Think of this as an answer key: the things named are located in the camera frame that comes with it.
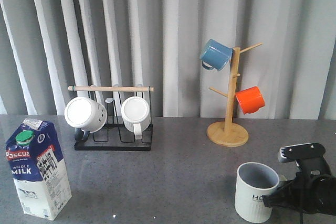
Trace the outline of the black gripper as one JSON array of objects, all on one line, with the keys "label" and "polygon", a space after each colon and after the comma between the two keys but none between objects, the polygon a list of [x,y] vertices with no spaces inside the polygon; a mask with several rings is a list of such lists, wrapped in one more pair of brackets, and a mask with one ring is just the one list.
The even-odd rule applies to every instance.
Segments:
[{"label": "black gripper", "polygon": [[301,214],[335,215],[335,177],[323,157],[296,160],[299,171],[293,180],[262,199],[266,207],[280,207]]}]

